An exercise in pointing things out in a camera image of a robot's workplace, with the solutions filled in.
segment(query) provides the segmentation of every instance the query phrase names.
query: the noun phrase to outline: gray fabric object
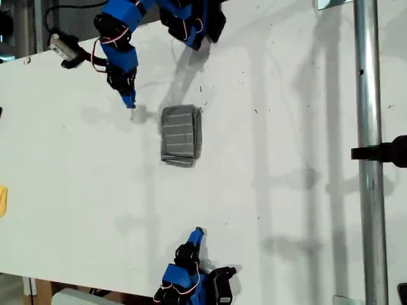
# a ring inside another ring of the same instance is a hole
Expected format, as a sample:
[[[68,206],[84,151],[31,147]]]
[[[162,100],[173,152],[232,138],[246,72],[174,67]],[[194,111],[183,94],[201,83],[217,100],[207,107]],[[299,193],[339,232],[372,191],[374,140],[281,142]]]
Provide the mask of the gray fabric object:
[[[164,108],[161,133],[161,160],[169,165],[193,167],[202,148],[201,109],[194,105]]]

